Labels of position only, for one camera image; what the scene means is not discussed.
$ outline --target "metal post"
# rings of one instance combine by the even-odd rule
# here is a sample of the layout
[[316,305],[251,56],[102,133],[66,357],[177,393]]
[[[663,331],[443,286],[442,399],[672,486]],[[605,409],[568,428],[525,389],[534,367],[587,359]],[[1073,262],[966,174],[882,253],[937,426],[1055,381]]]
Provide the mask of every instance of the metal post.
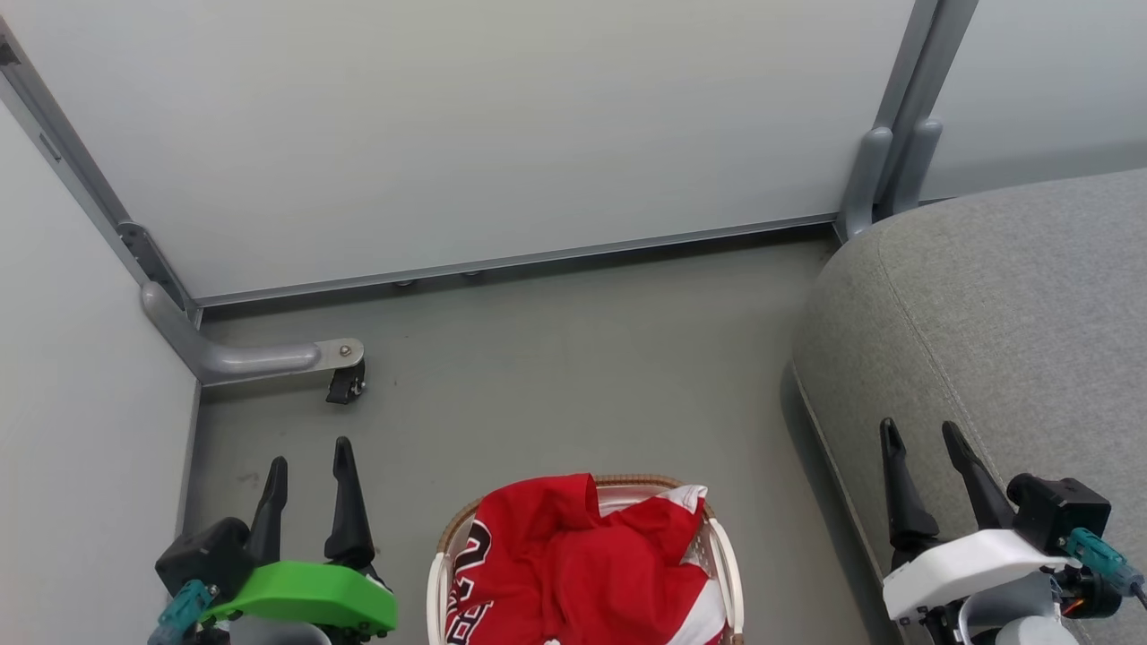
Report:
[[834,224],[841,243],[872,226],[872,202],[891,147],[892,131],[887,127],[874,127],[860,139],[857,161],[852,164],[852,174],[841,200],[841,212]]
[[920,205],[920,188],[943,131],[939,121],[930,118],[931,110],[977,3],[978,0],[941,0],[936,8],[920,60],[892,124],[892,148],[877,194],[881,217]]

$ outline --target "gray floor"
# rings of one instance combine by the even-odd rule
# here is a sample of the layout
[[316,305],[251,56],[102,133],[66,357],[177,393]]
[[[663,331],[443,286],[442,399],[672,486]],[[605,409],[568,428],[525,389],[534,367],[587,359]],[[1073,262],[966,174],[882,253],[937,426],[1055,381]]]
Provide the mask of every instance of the gray floor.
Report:
[[283,557],[321,559],[345,435],[375,565],[401,604],[387,643],[424,644],[427,573],[465,504],[537,475],[663,473],[710,487],[749,643],[889,643],[786,378],[793,326],[834,248],[805,238],[210,322],[234,344],[359,337],[369,389],[346,407],[323,403],[325,375],[205,391],[187,526],[249,520],[283,454]]

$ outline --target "caster wheel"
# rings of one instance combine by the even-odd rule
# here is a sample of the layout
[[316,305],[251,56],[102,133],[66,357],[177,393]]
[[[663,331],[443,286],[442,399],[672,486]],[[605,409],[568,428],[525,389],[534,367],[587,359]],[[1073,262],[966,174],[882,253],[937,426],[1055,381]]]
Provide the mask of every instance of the caster wheel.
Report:
[[366,389],[366,359],[358,365],[335,370],[330,376],[330,387],[327,389],[327,403],[346,405],[358,399]]

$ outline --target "metal frame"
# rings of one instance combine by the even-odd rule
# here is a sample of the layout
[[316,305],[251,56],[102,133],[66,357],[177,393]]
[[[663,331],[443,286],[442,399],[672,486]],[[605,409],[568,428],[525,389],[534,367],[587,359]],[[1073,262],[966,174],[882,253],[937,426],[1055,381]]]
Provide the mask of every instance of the metal frame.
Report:
[[[977,0],[915,1],[873,129],[861,138],[856,162],[842,197],[841,209],[836,213],[424,270],[208,296],[198,301],[193,301],[188,296],[147,230],[132,222],[123,203],[116,196],[107,178],[100,172],[76,131],[68,123],[63,110],[52,98],[50,92],[2,17],[0,17],[0,47],[7,47],[7,49],[0,50],[0,70],[8,80],[3,85],[8,85],[10,92],[7,93],[8,96],[3,96],[5,88],[0,87],[0,98],[5,98],[5,102],[14,112],[22,111],[21,122],[29,135],[37,141],[45,158],[53,164],[61,179],[84,205],[93,223],[104,234],[109,244],[116,249],[141,287],[148,290],[149,283],[159,282],[175,309],[186,311],[185,320],[188,318],[195,320],[201,306],[265,301],[390,282],[407,282],[422,278],[473,273],[490,269],[588,257],[828,222],[835,223],[837,235],[842,241],[846,241],[872,225],[876,215],[874,204],[880,204],[880,215],[884,216],[919,204],[920,187],[943,131],[938,121],[929,118],[930,111],[955,57],[976,3]],[[204,384],[273,375],[263,374],[262,367],[255,367],[256,364],[270,365],[265,363],[268,359],[266,356],[262,359],[249,356],[247,358],[250,360],[240,360],[236,365],[245,364],[251,370],[250,372],[245,372],[242,378],[239,378],[237,373],[234,372],[227,373],[229,375],[225,376],[226,371],[213,372],[217,368],[223,368],[221,364],[214,363],[218,356],[226,355],[226,352],[219,353],[223,350],[204,350],[203,347],[206,345],[203,343],[208,343],[208,341],[203,339],[200,339],[202,343],[179,341],[182,344],[177,345],[177,341],[173,341],[172,337],[184,341],[186,339],[182,335],[172,334],[170,331],[164,332],[164,336],[173,347],[177,347],[177,351],[193,371],[198,370],[196,375],[200,375],[201,372],[206,375],[208,380],[204,381]],[[294,365],[292,362],[303,360],[299,355],[292,355],[289,351],[279,356],[279,359],[283,362],[283,365]],[[227,367],[227,370],[236,368],[234,365]]]
[[361,374],[343,374],[340,379],[337,373],[351,367],[362,371],[365,350],[356,339],[233,348],[203,337],[197,328],[201,309],[187,295],[147,228],[128,217],[2,17],[0,73],[0,100],[139,282],[145,313],[202,386],[335,370],[336,381],[349,380],[352,397],[358,396],[364,384]]
[[209,341],[156,282],[140,287],[140,305],[204,387],[353,367],[366,353],[357,339],[253,348]]
[[873,130],[861,138],[841,203],[836,233],[842,242],[877,218],[920,205],[920,189],[944,131],[931,110],[977,2],[918,0],[912,8],[884,99]]
[[646,238],[642,240],[629,240],[625,242],[611,242],[592,247],[578,247],[557,251],[545,251],[526,254],[520,256],[487,259],[481,262],[467,262],[462,264],[450,264],[444,266],[432,266],[429,269],[416,269],[412,271],[396,271],[392,273],[377,273],[374,275],[358,275],[354,278],[340,278],[322,282],[307,282],[304,285],[291,285],[289,287],[273,287],[270,289],[256,289],[252,292],[239,292],[219,296],[201,297],[196,301],[200,306],[221,306],[231,304],[243,304],[249,302],[260,302],[275,298],[320,294],[326,292],[338,292],[343,289],[357,289],[359,287],[372,287],[375,285],[399,286],[408,285],[415,280],[427,278],[439,278],[443,275],[473,274],[493,269],[506,269],[510,266],[522,266],[526,264],[540,264],[545,262],[556,262],[562,259],[588,258],[600,255],[635,251],[655,247],[668,247],[672,244],[684,244],[688,242],[701,242],[705,240],[719,240],[723,238],[735,238],[739,235],[752,235],[756,233],[767,233],[772,231],[783,231],[799,226],[817,226],[830,224],[838,218],[835,212],[810,215],[805,217],[793,217],[760,224],[747,224],[743,226],[729,226],[726,228],[711,228],[697,231],[695,233],[681,233],[677,235],[664,235],[658,238]]

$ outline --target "teal connector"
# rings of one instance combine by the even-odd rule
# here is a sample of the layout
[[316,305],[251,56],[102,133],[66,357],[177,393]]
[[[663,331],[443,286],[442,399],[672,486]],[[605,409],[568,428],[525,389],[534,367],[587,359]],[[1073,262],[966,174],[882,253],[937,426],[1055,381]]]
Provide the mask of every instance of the teal connector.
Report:
[[1071,531],[1063,550],[1079,560],[1092,572],[1103,576],[1124,597],[1139,597],[1144,589],[1144,575],[1128,564],[1122,553],[1111,549],[1099,536],[1084,528]]
[[184,635],[198,622],[203,611],[214,599],[214,588],[208,588],[202,582],[193,580],[179,590],[163,613],[147,645],[179,645]]

